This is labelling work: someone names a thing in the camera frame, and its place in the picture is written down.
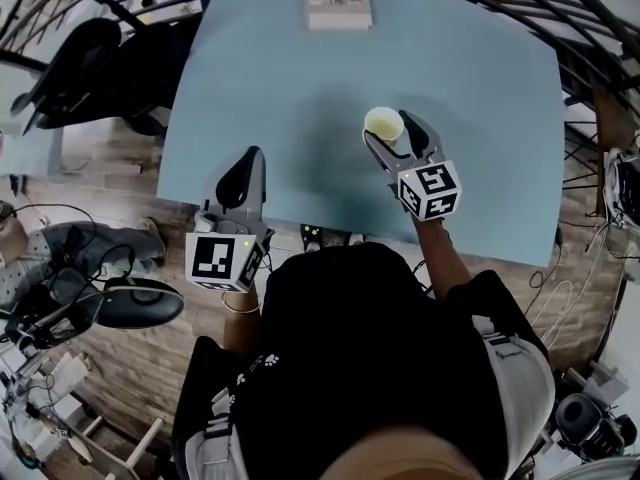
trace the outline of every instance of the wooden floor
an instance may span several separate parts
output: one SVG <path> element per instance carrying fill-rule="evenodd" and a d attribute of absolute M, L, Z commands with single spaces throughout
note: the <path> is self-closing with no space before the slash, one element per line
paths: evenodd
<path fill-rule="evenodd" d="M 574 147 L 567 143 L 567 148 Z M 64 351 L 88 353 L 95 368 L 77 390 L 78 393 L 111 423 L 137 437 L 145 433 L 156 417 L 163 418 L 168 424 L 155 445 L 167 449 L 171 422 L 194 341 L 200 335 L 208 335 L 220 342 L 225 319 L 225 310 L 218 294 L 201 290 L 184 279 L 184 233 L 192 228 L 191 218 L 195 207 L 154 197 L 162 141 L 140 137 L 118 120 L 69 128 L 65 131 L 63 156 L 66 167 L 77 169 L 78 172 L 56 180 L 30 179 L 27 184 L 30 200 L 34 203 L 75 204 L 87 210 L 96 220 L 118 227 L 135 226 L 140 217 L 153 217 L 160 224 L 160 231 L 168 245 L 159 278 L 179 290 L 185 296 L 186 305 L 178 319 L 155 329 L 119 331 L 96 325 L 68 345 L 58 347 L 52 356 L 57 357 Z M 587 165 L 590 159 L 595 158 L 595 154 L 588 150 L 582 150 L 578 156 Z M 137 163 L 142 165 L 142 173 L 135 176 L 86 173 L 82 166 L 88 160 Z M 573 159 L 565 162 L 565 171 L 565 178 L 589 172 Z M 576 183 L 587 184 L 585 180 Z M 560 218 L 577 224 L 598 224 L 601 219 L 585 217 L 594 207 L 594 190 L 565 191 Z M 81 215 L 75 215 L 71 210 L 46 208 L 39 211 L 46 213 L 52 222 L 82 220 Z M 24 218 L 33 222 L 34 214 L 30 212 L 26 210 Z M 564 245 L 560 264 L 528 318 L 530 321 L 535 318 L 560 280 L 567 279 L 573 283 L 573 299 L 583 292 L 568 314 L 561 333 L 554 333 L 547 340 L 547 344 L 555 341 L 551 350 L 553 365 L 565 369 L 570 365 L 584 365 L 596 351 L 608 325 L 623 263 L 614 259 L 603 247 L 590 282 L 584 287 L 599 242 L 596 241 L 587 254 L 585 246 L 593 237 L 592 228 L 564 224 L 561 224 L 561 228 Z M 522 240 L 527 240 L 527 237 L 522 236 Z M 609 241 L 609 246 L 615 251 L 624 252 L 627 241 L 624 233 L 612 232 Z M 407 258 L 411 266 L 420 260 L 420 253 L 415 246 L 391 245 Z M 286 226 L 279 226 L 273 247 L 276 266 L 298 252 L 300 245 L 295 227 L 287 229 Z M 529 286 L 535 268 L 481 258 L 466 257 L 465 260 L 474 273 L 495 269 L 523 310 L 535 295 L 536 290 Z M 258 281 L 259 291 L 264 289 L 266 275 L 267 271 L 262 270 Z M 540 336 L 553 325 L 565 307 L 566 288 L 564 285 L 553 294 L 537 319 L 534 327 Z"/>

